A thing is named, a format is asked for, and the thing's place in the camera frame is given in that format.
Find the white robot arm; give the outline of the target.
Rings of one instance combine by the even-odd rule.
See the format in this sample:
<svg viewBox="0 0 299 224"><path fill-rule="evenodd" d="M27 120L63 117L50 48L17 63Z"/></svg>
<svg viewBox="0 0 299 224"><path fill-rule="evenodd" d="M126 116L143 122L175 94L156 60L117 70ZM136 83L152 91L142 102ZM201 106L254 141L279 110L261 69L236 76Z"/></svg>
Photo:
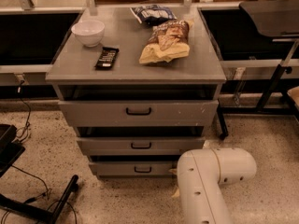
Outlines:
<svg viewBox="0 0 299 224"><path fill-rule="evenodd" d="M193 149L177 164L178 192L185 224L234 224L221 185L252 179L257 164L236 147Z"/></svg>

